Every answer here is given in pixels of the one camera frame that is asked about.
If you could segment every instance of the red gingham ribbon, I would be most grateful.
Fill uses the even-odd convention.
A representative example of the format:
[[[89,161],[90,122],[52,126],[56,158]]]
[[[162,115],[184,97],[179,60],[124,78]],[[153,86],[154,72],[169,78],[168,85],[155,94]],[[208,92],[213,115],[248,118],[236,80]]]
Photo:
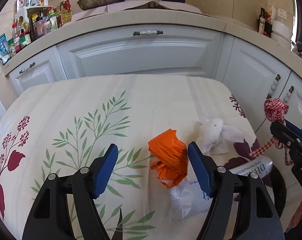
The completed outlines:
[[[266,118],[270,122],[280,121],[283,125],[285,125],[284,115],[288,112],[289,106],[283,103],[279,98],[275,98],[274,100],[268,99],[264,102],[264,113]],[[293,164],[292,160],[288,159],[288,148],[286,145],[281,143],[274,136],[268,140],[264,145],[260,148],[256,149],[254,152],[250,153],[250,156],[256,158],[262,155],[269,149],[272,145],[275,145],[277,149],[285,149],[285,165],[289,166]]]

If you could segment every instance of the orange crumpled paper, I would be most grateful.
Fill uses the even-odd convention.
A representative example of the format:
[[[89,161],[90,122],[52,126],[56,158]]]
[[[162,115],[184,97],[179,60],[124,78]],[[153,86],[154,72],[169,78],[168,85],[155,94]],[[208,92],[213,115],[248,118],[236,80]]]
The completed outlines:
[[[159,159],[151,164],[151,169],[157,169],[158,179],[166,188],[178,185],[188,171],[187,146],[176,132],[169,129],[149,141],[149,151]]]

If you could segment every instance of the metal bolt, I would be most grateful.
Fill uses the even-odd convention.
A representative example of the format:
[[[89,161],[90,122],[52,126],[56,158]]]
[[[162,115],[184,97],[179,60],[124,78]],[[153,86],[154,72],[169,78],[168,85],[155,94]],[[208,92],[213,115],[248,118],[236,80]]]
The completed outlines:
[[[220,172],[220,173],[224,173],[224,172],[226,172],[227,170],[225,169],[225,167],[223,167],[223,166],[219,166],[218,167],[218,172]]]
[[[83,167],[83,168],[81,168],[80,172],[82,174],[88,173],[89,172],[89,168],[88,167]]]
[[[255,172],[251,172],[251,173],[250,173],[250,176],[251,176],[252,178],[254,178],[254,179],[257,179],[257,178],[259,177],[259,175],[256,174]]]
[[[51,173],[47,178],[49,180],[53,180],[53,179],[55,179],[55,177],[56,177],[56,175],[54,173]]]

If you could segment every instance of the floral tablecloth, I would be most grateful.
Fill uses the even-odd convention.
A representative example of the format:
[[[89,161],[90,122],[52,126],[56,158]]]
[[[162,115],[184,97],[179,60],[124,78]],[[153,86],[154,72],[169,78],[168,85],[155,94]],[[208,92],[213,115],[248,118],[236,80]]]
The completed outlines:
[[[22,239],[48,174],[74,174],[115,143],[118,161],[106,191],[95,201],[110,239],[196,239],[206,214],[171,219],[169,191],[149,168],[148,141],[171,128],[188,144],[197,139],[201,122],[215,117],[245,137],[244,143],[228,143],[228,153],[212,155],[215,162],[233,168],[252,160],[249,153],[259,146],[256,136],[236,99],[215,80],[112,75],[32,87],[0,122],[0,218]],[[68,203],[74,234],[83,239],[72,195]]]

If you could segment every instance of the cabinet handle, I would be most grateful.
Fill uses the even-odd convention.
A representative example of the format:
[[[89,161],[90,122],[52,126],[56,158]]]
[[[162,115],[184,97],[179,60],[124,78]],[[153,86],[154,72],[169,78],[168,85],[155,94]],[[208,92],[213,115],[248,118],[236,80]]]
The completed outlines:
[[[35,62],[33,62],[32,64],[30,64],[28,69],[25,69],[25,70],[22,69],[22,70],[20,70],[19,73],[22,74],[22,73],[24,73],[25,71],[29,70],[30,68],[32,68],[34,66],[35,66]]]
[[[268,95],[267,95],[267,99],[272,98],[272,94],[274,93],[274,91],[275,91],[275,89],[276,89],[276,86],[277,86],[277,84],[278,84],[278,81],[279,81],[280,79],[281,79],[281,76],[280,76],[279,74],[276,75],[276,78],[275,78],[273,84],[271,85],[270,91],[269,91],[269,93],[268,93]]]
[[[287,92],[287,94],[283,98],[283,102],[285,102],[285,103],[289,102],[290,97],[291,97],[293,91],[294,91],[294,87],[291,86],[291,88],[289,89],[289,92]]]
[[[140,36],[140,35],[159,35],[159,34],[163,34],[163,31],[145,31],[145,32],[134,32],[133,36]]]

